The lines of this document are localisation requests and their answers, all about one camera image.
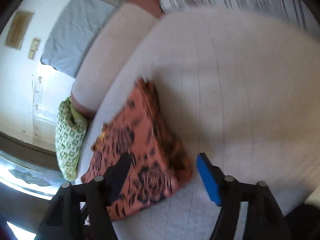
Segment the pink bolster cushion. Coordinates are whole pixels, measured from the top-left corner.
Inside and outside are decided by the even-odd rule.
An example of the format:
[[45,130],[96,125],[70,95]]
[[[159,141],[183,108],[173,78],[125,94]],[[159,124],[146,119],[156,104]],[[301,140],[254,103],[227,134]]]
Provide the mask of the pink bolster cushion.
[[112,14],[86,54],[71,91],[71,103],[93,119],[106,93],[140,42],[164,15],[159,0],[126,0]]

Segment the orange black floral garment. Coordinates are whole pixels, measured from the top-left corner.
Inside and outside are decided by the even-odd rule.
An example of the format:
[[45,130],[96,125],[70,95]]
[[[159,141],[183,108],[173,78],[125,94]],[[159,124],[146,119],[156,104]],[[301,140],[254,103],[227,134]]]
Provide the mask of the orange black floral garment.
[[132,165],[119,198],[107,208],[113,221],[171,197],[193,176],[193,165],[181,140],[161,115],[153,82],[138,79],[122,110],[93,143],[93,157],[81,181],[87,183],[116,164],[122,153]]

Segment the green white patterned pillow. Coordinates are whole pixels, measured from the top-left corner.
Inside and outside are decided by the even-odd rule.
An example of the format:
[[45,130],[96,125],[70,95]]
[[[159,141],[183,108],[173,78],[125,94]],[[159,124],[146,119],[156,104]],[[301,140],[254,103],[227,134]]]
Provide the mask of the green white patterned pillow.
[[55,151],[59,169],[67,181],[77,178],[77,166],[87,133],[88,121],[68,97],[58,108],[55,128]]

